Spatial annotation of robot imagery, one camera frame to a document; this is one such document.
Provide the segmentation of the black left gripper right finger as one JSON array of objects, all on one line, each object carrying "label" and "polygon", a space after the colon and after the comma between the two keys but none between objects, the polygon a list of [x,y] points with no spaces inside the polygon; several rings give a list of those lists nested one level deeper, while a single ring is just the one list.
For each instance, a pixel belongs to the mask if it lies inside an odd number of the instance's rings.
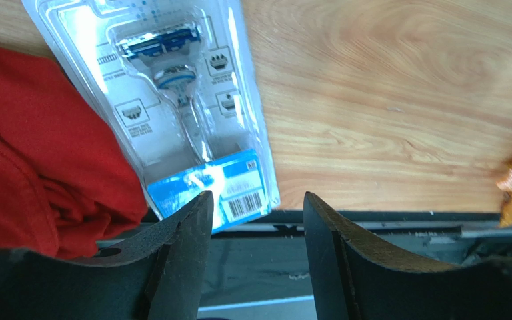
[{"label": "black left gripper right finger", "polygon": [[319,319],[512,319],[512,257],[463,267],[402,249],[312,192],[303,220]]}]

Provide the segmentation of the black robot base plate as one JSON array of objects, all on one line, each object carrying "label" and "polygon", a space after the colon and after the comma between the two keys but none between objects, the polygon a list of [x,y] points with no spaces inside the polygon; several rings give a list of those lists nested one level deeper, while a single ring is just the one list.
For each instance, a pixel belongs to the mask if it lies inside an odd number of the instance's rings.
[{"label": "black robot base plate", "polygon": [[[406,251],[322,203],[303,210],[320,319],[512,319],[512,257],[470,267]],[[87,319],[194,319],[210,209],[183,208],[132,239],[124,265],[98,278]]]}]

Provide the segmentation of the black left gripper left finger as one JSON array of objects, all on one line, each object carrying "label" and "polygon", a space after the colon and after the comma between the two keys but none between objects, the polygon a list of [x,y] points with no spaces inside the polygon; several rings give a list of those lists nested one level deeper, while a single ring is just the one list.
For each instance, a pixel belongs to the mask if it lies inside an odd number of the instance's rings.
[{"label": "black left gripper left finger", "polygon": [[195,319],[213,194],[92,257],[0,249],[0,319]]}]

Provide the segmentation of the Gillette razor blister pack front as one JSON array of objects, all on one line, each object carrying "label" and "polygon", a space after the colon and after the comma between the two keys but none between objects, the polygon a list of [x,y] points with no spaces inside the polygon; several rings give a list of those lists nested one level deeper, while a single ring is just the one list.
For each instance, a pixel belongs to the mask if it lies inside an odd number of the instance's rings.
[{"label": "Gillette razor blister pack front", "polygon": [[240,1],[24,1],[159,219],[203,191],[213,232],[281,202]]}]

